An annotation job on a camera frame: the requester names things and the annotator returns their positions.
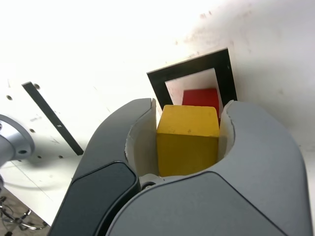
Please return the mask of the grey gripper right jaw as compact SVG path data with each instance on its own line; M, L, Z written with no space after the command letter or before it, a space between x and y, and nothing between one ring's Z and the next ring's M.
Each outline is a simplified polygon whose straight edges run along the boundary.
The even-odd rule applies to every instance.
M290 133L247 102L229 102L221 124L217 164L141 191L107 234L307 236L306 167Z

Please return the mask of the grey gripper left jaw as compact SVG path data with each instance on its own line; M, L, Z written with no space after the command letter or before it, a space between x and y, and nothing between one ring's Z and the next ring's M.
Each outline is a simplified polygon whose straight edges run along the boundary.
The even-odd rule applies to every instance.
M51 236L104 236L119 210L158 175L156 101L136 99L94 132L50 228Z

